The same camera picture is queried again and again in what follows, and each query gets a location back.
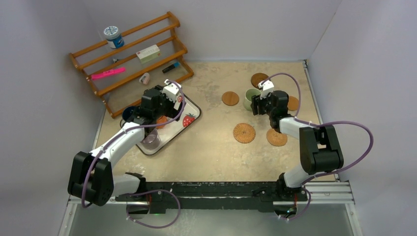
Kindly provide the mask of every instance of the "blue and white jar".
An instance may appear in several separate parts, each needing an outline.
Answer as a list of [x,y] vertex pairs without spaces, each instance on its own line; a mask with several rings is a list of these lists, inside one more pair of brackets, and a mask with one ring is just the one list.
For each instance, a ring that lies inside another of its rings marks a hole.
[[109,26],[104,29],[104,37],[111,48],[119,48],[124,45],[123,38],[116,26]]

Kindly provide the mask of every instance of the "wooden rack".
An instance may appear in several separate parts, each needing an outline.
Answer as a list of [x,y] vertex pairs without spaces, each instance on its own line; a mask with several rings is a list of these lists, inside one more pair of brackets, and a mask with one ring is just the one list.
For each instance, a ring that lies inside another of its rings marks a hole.
[[[139,77],[141,77],[144,73],[150,72],[150,71],[152,71],[152,70],[154,70],[154,69],[156,69],[156,68],[158,68],[158,67],[160,67],[160,66],[162,66],[162,65],[164,65],[164,64],[166,64],[166,63],[168,63],[168,62],[170,62],[172,60],[177,59],[181,63],[181,65],[186,69],[186,71],[188,73],[186,75],[184,75],[184,76],[176,79],[176,82],[178,82],[178,83],[179,82],[182,82],[183,80],[185,80],[187,78],[190,78],[191,76],[194,75],[193,70],[190,68],[190,66],[185,62],[184,58],[182,57],[182,55],[186,54],[188,52],[188,50],[185,47],[185,45],[177,37],[177,34],[175,32],[175,28],[179,27],[180,24],[179,24],[179,20],[177,19],[177,17],[174,16],[171,12],[167,12],[167,14],[165,14],[163,16],[160,16],[160,17],[155,18],[155,19],[153,19],[151,21],[148,21],[148,22],[143,23],[141,25],[138,25],[138,26],[136,26],[134,28],[131,28],[131,29],[129,29],[129,30],[121,33],[121,35],[122,35],[122,37],[127,36],[129,34],[132,34],[132,33],[136,32],[136,31],[138,31],[138,30],[141,30],[141,29],[143,29],[145,27],[148,27],[148,26],[153,25],[153,24],[155,24],[157,22],[160,22],[162,20],[165,20],[167,18],[168,18],[169,23],[170,23],[167,27],[162,28],[162,29],[160,29],[158,31],[155,31],[155,32],[153,32],[153,33],[151,33],[151,34],[149,34],[149,35],[147,35],[145,37],[139,38],[139,39],[137,39],[137,40],[135,40],[135,41],[133,41],[131,43],[125,44],[124,46],[122,46],[120,48],[113,49],[111,52],[108,52],[108,53],[106,53],[106,54],[104,54],[102,56],[99,56],[99,57],[97,57],[97,58],[95,58],[93,60],[90,60],[90,61],[88,61],[88,62],[86,62],[84,64],[81,64],[81,65],[78,64],[76,58],[79,57],[79,56],[81,56],[81,55],[84,55],[84,54],[86,54],[88,52],[91,52],[91,51],[93,51],[93,50],[95,50],[97,48],[100,48],[100,47],[103,47],[103,46],[107,45],[107,41],[106,40],[103,40],[103,41],[101,41],[99,43],[96,43],[96,44],[91,45],[91,46],[89,46],[87,48],[84,48],[83,50],[80,50],[80,51],[78,51],[76,53],[70,53],[69,54],[69,57],[71,58],[71,61],[74,64],[75,68],[78,69],[79,71],[81,71],[81,73],[83,75],[85,75],[86,80],[87,80],[88,84],[91,86],[92,91],[94,92],[95,95],[97,95],[98,97],[101,98],[101,100],[103,101],[103,104],[106,106],[106,109],[110,113],[111,117],[115,118],[118,115],[122,114],[123,110],[126,107],[139,105],[141,103],[141,100],[139,99],[136,102],[133,102],[132,104],[129,104],[129,105],[125,106],[124,108],[118,110],[118,111],[112,111],[112,109],[107,104],[106,100],[104,99],[104,95],[106,95],[107,93],[109,93],[109,92],[111,92],[111,91],[113,91],[113,90],[115,90],[115,89],[117,89],[117,88],[119,88],[119,87],[121,87],[121,86],[123,86],[123,85],[125,85],[125,84],[127,84],[127,83],[129,83],[129,82],[131,82],[131,81],[133,81],[133,80],[135,80],[137,78],[139,78]],[[131,47],[133,47],[133,46],[135,46],[135,45],[137,45],[139,43],[142,43],[142,42],[144,42],[144,41],[146,41],[146,40],[148,40],[148,39],[150,39],[152,37],[155,37],[157,35],[160,35],[163,32],[166,32],[168,30],[171,32],[171,37],[169,37],[169,38],[167,38],[165,40],[160,41],[156,45],[158,47],[160,47],[161,45],[164,45],[164,44],[166,44],[168,42],[172,42],[173,45],[174,45],[174,49],[175,49],[175,53],[174,54],[172,54],[172,55],[166,57],[165,59],[163,59],[161,61],[158,61],[158,62],[156,62],[156,63],[154,63],[154,64],[152,64],[152,65],[150,65],[150,66],[148,66],[148,67],[146,67],[146,68],[144,68],[144,69],[142,69],[142,70],[140,70],[140,71],[138,71],[138,72],[136,72],[136,73],[134,73],[134,74],[132,74],[130,76],[127,76],[126,78],[124,78],[124,79],[122,79],[120,81],[117,81],[116,83],[114,83],[114,84],[112,84],[112,85],[110,85],[110,86],[108,86],[108,87],[106,87],[104,89],[101,89],[101,90],[98,90],[97,89],[97,87],[94,85],[93,81],[91,80],[91,75],[92,74],[98,74],[98,73],[101,73],[103,71],[110,70],[110,69],[115,68],[116,66],[119,66],[119,65],[121,65],[121,64],[123,64],[123,63],[125,63],[125,62],[127,62],[129,60],[135,59],[135,58],[137,58],[136,54],[132,54],[132,55],[130,55],[130,56],[124,58],[124,59],[118,60],[116,63],[113,63],[113,64],[111,64],[109,66],[106,66],[106,67],[104,67],[104,68],[102,68],[102,69],[100,69],[98,71],[95,71],[94,73],[91,73],[91,74],[87,74],[85,72],[85,70],[84,70],[88,66],[91,66],[91,65],[93,65],[93,64],[95,64],[95,63],[97,63],[99,61],[102,61],[102,60],[104,60],[106,58],[109,58],[109,57],[111,57],[111,56],[113,56],[113,55],[115,55],[117,53],[120,53],[120,52],[122,52],[122,51],[124,51],[124,50],[126,50],[128,48],[131,48]]]

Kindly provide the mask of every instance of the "light green mug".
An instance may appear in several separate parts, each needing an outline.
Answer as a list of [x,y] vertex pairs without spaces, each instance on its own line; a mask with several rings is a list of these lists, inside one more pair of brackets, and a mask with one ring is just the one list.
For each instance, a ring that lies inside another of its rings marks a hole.
[[250,104],[252,104],[252,96],[254,95],[261,95],[261,91],[257,88],[250,88],[245,92],[245,100],[243,101],[243,106],[248,111],[252,111]]

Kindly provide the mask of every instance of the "wooden table surface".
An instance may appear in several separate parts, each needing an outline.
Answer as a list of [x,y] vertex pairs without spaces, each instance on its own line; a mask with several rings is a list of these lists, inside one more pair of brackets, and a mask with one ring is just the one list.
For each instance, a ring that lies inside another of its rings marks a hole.
[[[266,139],[270,129],[268,116],[253,116],[243,107],[243,101],[245,91],[253,88],[250,82],[253,74],[286,72],[293,75],[301,86],[302,104],[298,117],[318,123],[301,62],[191,62],[190,66],[195,75],[181,84],[184,93],[201,108],[202,116],[154,156],[145,156],[133,147],[115,166],[115,174],[140,173],[148,181],[275,181],[282,172],[299,163],[298,140],[288,137],[287,144],[282,147],[269,144]],[[181,73],[180,68],[164,75],[155,71],[151,74],[148,87],[132,83],[119,92],[113,92],[110,102],[125,104],[127,97],[137,99],[144,89],[167,78],[178,78]],[[275,90],[298,97],[297,87],[291,78],[281,75],[272,81]],[[237,105],[222,103],[222,94],[227,91],[239,95]],[[108,113],[105,114],[98,146],[119,130],[120,119],[112,119]],[[233,138],[233,128],[238,123],[254,126],[254,141],[241,144]],[[334,177],[323,180],[334,180]]]

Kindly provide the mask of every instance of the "strawberry print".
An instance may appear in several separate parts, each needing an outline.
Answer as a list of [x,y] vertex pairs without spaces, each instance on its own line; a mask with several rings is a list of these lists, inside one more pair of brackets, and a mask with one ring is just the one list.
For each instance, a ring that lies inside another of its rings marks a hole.
[[188,113],[186,116],[184,116],[184,119],[182,120],[182,125],[184,127],[189,126],[193,121],[195,120],[195,115]]

